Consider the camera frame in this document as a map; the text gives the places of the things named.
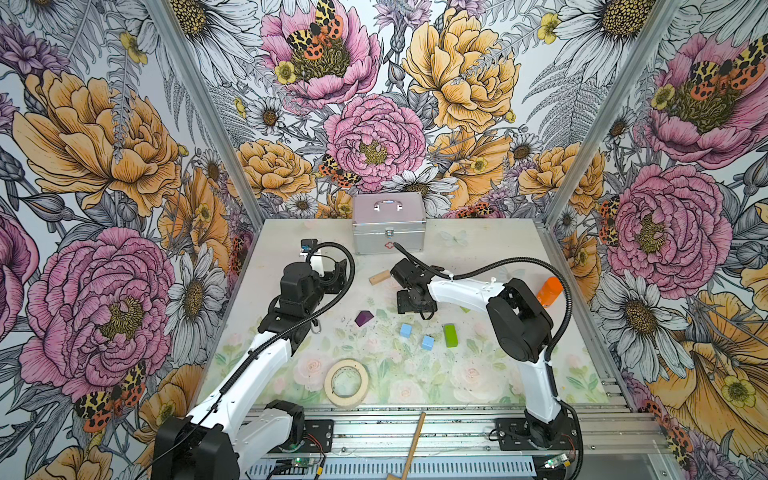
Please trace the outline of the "natural wood plank block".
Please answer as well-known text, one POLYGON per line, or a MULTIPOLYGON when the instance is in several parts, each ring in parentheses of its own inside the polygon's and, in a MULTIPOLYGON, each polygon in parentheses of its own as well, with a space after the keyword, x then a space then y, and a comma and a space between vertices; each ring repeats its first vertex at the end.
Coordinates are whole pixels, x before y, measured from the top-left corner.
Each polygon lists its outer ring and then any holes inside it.
POLYGON ((377 285, 379 283, 382 283, 382 282, 386 281, 390 277, 391 277, 390 272, 385 270, 385 271, 382 271, 382 272, 380 272, 380 273, 378 273, 376 275, 371 276, 369 278, 369 283, 371 285, 377 285))

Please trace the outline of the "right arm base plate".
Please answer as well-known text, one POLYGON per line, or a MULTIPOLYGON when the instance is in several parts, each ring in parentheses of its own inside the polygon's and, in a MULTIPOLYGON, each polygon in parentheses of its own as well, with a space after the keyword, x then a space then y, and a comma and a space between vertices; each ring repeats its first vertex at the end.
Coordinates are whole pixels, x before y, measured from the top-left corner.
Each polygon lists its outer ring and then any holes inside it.
POLYGON ((497 418, 487 438, 496 442, 502 451, 575 451, 580 446, 569 419, 545 423, 522 417, 497 418))

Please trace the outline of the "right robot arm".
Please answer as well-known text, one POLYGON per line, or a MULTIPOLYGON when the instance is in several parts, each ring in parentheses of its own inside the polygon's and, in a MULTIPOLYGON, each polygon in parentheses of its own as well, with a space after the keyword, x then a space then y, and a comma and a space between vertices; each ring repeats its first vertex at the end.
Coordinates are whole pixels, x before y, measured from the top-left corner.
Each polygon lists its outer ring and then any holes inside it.
POLYGON ((479 281, 408 258, 397 262, 390 276, 401 287, 397 292, 400 314, 430 318, 439 304, 448 303, 487 315, 499 347, 518 363, 525 393, 524 425, 511 437, 544 449, 570 431, 551 362, 554 346, 570 322, 570 301, 564 320, 553 332, 554 321, 522 279, 479 281))

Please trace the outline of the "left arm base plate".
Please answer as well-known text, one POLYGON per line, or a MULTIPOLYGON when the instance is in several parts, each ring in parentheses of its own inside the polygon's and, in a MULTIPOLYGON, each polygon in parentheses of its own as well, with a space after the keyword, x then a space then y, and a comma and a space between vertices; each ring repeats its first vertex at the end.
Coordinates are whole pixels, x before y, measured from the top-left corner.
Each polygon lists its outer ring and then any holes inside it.
POLYGON ((289 452, 330 453, 334 441, 335 422, 333 420, 309 419, 305 421, 305 430, 298 444, 289 448, 289 452))

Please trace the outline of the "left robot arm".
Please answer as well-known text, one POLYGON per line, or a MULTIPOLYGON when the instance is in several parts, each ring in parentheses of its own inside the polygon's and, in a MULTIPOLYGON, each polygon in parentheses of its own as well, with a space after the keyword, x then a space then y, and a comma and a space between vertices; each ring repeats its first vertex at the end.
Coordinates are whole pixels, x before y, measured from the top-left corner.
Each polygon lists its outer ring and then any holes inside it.
POLYGON ((279 293, 234 369, 185 417, 172 417, 159 428, 142 476, 238 479, 272 449, 301 441, 304 411, 297 404, 278 401, 253 421, 246 416, 312 325, 344 298, 355 279, 353 255, 339 243, 303 246, 302 255, 284 268, 279 293))

